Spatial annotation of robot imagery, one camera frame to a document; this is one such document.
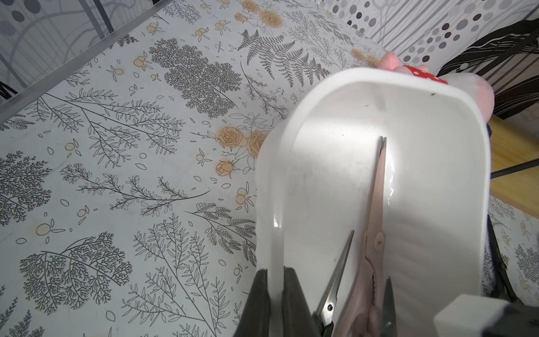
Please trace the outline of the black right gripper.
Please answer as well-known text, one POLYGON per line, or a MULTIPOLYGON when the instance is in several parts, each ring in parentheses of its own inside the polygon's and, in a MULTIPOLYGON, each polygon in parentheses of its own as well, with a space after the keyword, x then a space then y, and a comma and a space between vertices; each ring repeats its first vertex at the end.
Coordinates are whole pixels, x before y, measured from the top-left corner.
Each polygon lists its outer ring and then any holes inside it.
MULTIPOLYGON (((434 318, 438 336, 538 337, 538 308, 462 294, 434 318)), ((391 278, 385 283, 380 337, 397 337, 391 278)))

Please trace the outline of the small blue handled scissors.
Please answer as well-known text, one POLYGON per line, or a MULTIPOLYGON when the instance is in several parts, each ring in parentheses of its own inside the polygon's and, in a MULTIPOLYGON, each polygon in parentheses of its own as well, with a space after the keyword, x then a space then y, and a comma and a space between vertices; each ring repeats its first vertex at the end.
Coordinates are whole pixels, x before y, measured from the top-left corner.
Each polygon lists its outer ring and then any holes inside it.
POLYGON ((355 232, 352 230, 341 252, 340 258, 338 259, 328 285, 317 306, 317 310, 315 310, 312 315, 320 336, 332 336, 333 334, 334 313, 336 303, 338 301, 338 290, 341 285, 342 276, 345 271, 345 265, 348 259, 354 234, 355 232))

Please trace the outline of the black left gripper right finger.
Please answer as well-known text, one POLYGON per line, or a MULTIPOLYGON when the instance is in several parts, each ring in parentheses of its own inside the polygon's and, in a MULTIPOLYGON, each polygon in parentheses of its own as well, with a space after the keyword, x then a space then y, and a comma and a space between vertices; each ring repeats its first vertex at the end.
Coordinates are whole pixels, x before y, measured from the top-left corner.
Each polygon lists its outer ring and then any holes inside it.
POLYGON ((282 294, 282 325, 284 337, 316 337, 320 332, 300 285, 296 271, 284 268, 282 294))

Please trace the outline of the white plastic storage box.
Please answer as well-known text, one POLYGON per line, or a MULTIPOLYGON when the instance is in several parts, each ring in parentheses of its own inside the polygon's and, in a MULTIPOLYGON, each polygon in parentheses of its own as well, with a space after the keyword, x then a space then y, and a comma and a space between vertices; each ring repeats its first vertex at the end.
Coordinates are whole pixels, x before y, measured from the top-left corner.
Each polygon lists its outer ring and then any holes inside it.
POLYGON ((266 137, 255 182, 256 257, 268 273, 269 333, 283 334, 284 268, 314 310, 348 238, 341 314, 360 269, 377 148, 387 140, 383 271, 400 336, 435 336, 435 316, 481 293, 491 158, 466 92, 361 67, 317 84, 266 137))

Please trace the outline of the all black scissors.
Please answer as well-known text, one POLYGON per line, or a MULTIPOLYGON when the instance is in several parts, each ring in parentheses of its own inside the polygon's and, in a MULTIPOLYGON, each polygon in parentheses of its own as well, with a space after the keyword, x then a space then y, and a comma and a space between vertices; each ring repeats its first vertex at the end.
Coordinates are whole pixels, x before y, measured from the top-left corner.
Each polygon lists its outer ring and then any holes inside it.
POLYGON ((491 261, 494 269, 494 288, 489 294, 492 298, 507 299, 511 303, 521 303, 516 295, 507 274, 507 264, 503 260, 498 242, 495 236, 491 218, 487 216, 488 246, 491 253, 491 261))

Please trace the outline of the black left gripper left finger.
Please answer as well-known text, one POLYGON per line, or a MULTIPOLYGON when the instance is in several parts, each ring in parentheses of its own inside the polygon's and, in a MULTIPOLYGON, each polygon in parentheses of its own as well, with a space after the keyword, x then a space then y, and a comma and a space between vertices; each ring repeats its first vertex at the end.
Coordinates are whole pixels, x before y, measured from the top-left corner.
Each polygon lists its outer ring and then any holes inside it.
POLYGON ((258 270, 233 337, 268 337, 270 312, 268 271, 258 270))

